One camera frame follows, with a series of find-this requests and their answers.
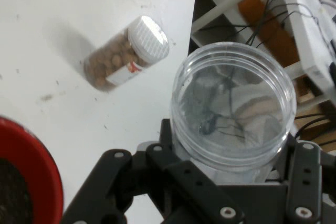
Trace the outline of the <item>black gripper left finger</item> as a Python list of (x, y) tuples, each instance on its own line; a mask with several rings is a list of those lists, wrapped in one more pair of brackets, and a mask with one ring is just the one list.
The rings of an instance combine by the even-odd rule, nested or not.
[(164, 223), (244, 223), (245, 215), (192, 162), (171, 149), (168, 120), (160, 140), (132, 154), (104, 152), (66, 209), (62, 223), (126, 223), (135, 196), (147, 194)]

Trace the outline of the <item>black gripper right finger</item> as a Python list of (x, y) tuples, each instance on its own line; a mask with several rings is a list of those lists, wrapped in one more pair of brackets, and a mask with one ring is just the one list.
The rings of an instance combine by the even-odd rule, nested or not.
[(316, 143), (287, 137), (284, 181), (287, 198), (284, 223), (335, 223), (335, 156)]

